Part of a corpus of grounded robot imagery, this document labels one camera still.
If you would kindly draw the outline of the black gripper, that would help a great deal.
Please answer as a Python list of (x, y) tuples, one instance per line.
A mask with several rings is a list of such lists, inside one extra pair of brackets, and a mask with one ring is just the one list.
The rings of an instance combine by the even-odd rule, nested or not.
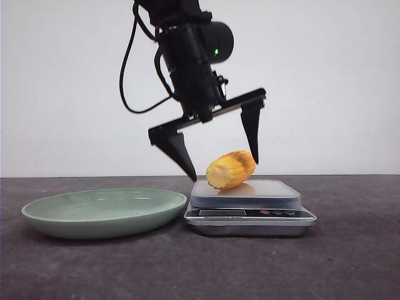
[(165, 28), (156, 41), (157, 52), (163, 56), (172, 80), (172, 96), (181, 103), (183, 117), (150, 129), (151, 143), (197, 181), (183, 133), (170, 134), (185, 127), (191, 116), (205, 123), (215, 115), (240, 107), (249, 148), (258, 164), (259, 118), (266, 92), (260, 88), (228, 100), (221, 88), (226, 80), (211, 69), (212, 64), (227, 60), (233, 51), (234, 37), (230, 28), (222, 22), (186, 23)]

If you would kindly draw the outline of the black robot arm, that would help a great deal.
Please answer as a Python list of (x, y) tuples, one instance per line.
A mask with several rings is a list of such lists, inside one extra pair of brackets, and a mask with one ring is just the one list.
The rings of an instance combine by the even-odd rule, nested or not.
[(233, 33), (222, 22), (214, 22), (211, 12), (202, 11), (198, 1), (136, 1), (149, 14), (155, 33), (148, 36), (158, 44), (154, 64), (161, 82), (160, 60), (166, 63), (172, 86), (169, 96), (180, 102), (179, 119), (149, 129), (152, 145), (167, 154), (193, 180), (195, 168), (180, 129), (241, 108), (241, 120), (253, 159), (259, 161), (258, 128), (266, 92), (263, 88), (228, 100), (223, 86), (228, 80), (213, 71), (212, 64), (226, 61), (234, 46)]

